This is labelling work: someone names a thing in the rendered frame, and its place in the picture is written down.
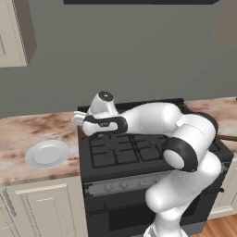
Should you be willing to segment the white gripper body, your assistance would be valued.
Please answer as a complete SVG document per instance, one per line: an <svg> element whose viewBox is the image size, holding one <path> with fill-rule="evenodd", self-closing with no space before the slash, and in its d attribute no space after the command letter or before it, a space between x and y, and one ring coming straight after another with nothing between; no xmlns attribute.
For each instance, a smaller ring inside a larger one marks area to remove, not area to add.
<svg viewBox="0 0 237 237"><path fill-rule="evenodd" d="M86 118L87 114L81 111L75 111L74 112L74 117L73 117L73 122L77 125L77 126L81 126L82 123L84 122L85 118Z"/></svg>

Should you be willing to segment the white round plate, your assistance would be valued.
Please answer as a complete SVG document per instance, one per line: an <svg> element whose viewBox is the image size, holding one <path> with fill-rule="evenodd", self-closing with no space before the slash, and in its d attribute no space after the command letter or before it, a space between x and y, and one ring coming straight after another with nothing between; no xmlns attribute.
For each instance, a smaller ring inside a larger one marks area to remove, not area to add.
<svg viewBox="0 0 237 237"><path fill-rule="evenodd" d="M24 159L31 168L50 169L62 164L68 157L69 147L65 142L47 140L32 146Z"/></svg>

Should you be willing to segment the cream base cupboard door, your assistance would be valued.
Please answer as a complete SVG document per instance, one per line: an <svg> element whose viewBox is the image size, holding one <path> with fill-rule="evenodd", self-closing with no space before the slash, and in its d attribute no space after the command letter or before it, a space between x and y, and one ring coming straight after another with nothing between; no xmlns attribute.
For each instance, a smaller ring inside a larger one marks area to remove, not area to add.
<svg viewBox="0 0 237 237"><path fill-rule="evenodd" d="M0 197L0 237L14 237L6 206Z"/></svg>
<svg viewBox="0 0 237 237"><path fill-rule="evenodd" d="M88 237L80 176L6 189L16 217L6 205L20 237Z"/></svg>
<svg viewBox="0 0 237 237"><path fill-rule="evenodd" d="M209 219L237 214L237 155L231 161L222 188L224 192L218 194Z"/></svg>

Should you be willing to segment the black oven door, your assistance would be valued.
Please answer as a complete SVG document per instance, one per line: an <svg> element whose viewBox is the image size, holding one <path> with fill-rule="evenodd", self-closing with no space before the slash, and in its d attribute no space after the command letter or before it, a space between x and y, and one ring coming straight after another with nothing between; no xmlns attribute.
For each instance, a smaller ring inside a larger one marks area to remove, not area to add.
<svg viewBox="0 0 237 237"><path fill-rule="evenodd" d="M84 196L84 206L89 237L132 237L142 235L156 216L147 207L144 195L145 190L100 196L86 194ZM181 227L188 235L202 231L216 197L215 193L202 192L184 212L181 218ZM145 206L89 216L89 211L103 209L104 204L108 207L139 204L145 204Z"/></svg>

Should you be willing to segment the dark range hood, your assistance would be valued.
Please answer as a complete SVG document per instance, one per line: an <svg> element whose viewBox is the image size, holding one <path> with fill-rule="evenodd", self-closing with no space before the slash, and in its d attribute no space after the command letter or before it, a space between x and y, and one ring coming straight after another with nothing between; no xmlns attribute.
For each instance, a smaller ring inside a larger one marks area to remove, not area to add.
<svg viewBox="0 0 237 237"><path fill-rule="evenodd" d="M63 0L64 5L214 5L219 0Z"/></svg>

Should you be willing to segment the cream wall cupboard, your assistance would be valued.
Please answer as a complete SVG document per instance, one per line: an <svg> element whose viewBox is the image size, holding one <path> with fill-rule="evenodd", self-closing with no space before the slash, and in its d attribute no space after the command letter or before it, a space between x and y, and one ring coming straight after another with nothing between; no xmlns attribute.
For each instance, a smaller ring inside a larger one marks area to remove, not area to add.
<svg viewBox="0 0 237 237"><path fill-rule="evenodd" d="M213 39L237 52L237 0L220 0Z"/></svg>
<svg viewBox="0 0 237 237"><path fill-rule="evenodd" d="M0 0L0 68L28 66L36 48L29 0Z"/></svg>

